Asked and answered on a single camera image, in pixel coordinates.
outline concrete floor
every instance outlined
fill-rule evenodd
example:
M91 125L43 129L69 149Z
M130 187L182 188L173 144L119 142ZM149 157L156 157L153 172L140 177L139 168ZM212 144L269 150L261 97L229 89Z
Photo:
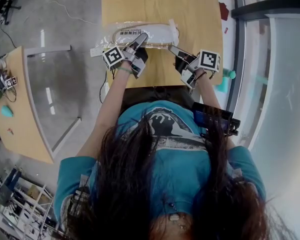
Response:
M72 17L96 25L69 18L64 7L50 1L65 5ZM28 60L33 99L48 142L53 145L77 116L82 122L56 155L53 165L11 153L0 142L0 168L9 170L16 164L27 177L47 184L54 192L60 161L77 154L91 133L98 113L105 67L100 57L90 57L90 48L95 46L102 27L101 0L18 0L16 4L22 9L14 10L10 24L2 28L17 47L72 47L70 52L39 54ZM9 38L1 32L0 55L13 49ZM48 101L47 88L52 104Z

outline plastic package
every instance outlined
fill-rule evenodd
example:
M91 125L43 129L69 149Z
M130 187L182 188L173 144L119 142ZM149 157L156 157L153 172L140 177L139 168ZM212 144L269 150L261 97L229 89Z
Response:
M114 46L123 48L144 32L148 34L148 39L141 46L144 48L167 49L169 45L177 46L179 43L179 30L170 19L169 24L142 21L109 24L95 47L103 50Z

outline woman's right arm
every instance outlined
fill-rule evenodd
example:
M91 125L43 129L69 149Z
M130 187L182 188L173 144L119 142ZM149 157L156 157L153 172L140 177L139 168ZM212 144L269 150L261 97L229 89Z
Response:
M199 77L204 72L203 69L198 69L195 71L196 77ZM200 89L200 94L202 97L203 104L215 107L217 109L221 109L220 104L218 102L217 96L215 94L214 87L212 86L208 74L204 74L197 81L197 84ZM236 145L230 138L227 138L226 149L230 150L234 148Z

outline white marker cube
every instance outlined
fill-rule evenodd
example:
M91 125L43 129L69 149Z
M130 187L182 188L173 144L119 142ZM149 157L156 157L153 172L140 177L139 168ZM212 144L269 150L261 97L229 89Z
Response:
M105 51L102 54L102 57L108 69L110 69L112 66L116 65L125 58L118 46L115 46Z
M199 57L199 68L219 72L220 60L221 58L219 53L209 50L201 50Z

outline wooden table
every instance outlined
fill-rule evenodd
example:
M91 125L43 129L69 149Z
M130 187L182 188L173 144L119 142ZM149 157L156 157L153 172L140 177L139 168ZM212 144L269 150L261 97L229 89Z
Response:
M17 154L52 164L53 157L59 151L65 139L81 122L77 118L53 147L50 147L43 132L37 110L32 97L28 76L27 56L39 53L68 51L70 46L42 47L24 50L19 47L5 58L8 72L16 77L16 101L10 102L6 97L0 99L0 137L4 146ZM14 100L10 92L5 92L10 100ZM2 115L2 106L8 106L13 117Z
M223 33L218 0L102 0L102 24L150 22L168 24L173 19L179 29L178 47L197 54L200 49L218 52L220 72L211 80L221 84L223 74ZM148 61L139 79L129 78L127 88L184 85L175 70L175 57L164 49L147 49ZM112 74L108 72L109 85Z

